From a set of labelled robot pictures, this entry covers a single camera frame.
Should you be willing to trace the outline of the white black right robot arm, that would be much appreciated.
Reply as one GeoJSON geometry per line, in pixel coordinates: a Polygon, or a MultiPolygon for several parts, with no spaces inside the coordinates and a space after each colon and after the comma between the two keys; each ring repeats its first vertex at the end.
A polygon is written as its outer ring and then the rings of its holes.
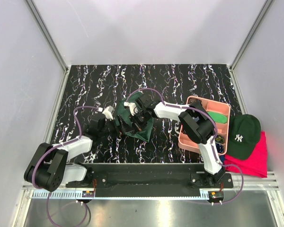
{"type": "Polygon", "coordinates": [[[124,106],[130,110],[129,119],[135,133],[142,131],[147,121],[152,118],[166,118],[180,122],[183,131],[197,144],[203,157],[206,184],[214,188],[222,183],[225,168],[218,157],[215,144],[218,129],[200,102],[177,105],[164,100],[153,101],[143,95],[134,101],[127,98],[124,106]]]}

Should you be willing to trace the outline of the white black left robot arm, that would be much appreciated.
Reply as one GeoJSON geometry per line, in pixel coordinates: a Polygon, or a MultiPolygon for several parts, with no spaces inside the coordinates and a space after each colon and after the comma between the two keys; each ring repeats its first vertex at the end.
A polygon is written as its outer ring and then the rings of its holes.
{"type": "Polygon", "coordinates": [[[91,151],[92,145],[107,135],[118,137],[132,132],[131,115],[109,117],[107,113],[95,114],[82,135],[60,143],[41,143],[24,172],[24,180],[37,189],[55,191],[61,184],[77,182],[82,187],[92,184],[93,176],[83,164],[68,161],[91,151]]]}

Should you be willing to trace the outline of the dark green cloth napkin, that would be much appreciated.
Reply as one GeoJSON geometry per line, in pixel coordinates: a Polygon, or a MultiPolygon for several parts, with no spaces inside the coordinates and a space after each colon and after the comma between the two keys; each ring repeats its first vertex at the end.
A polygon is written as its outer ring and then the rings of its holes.
{"type": "Polygon", "coordinates": [[[150,106],[153,101],[141,92],[134,92],[117,105],[116,124],[122,134],[150,141],[153,117],[150,106]]]}

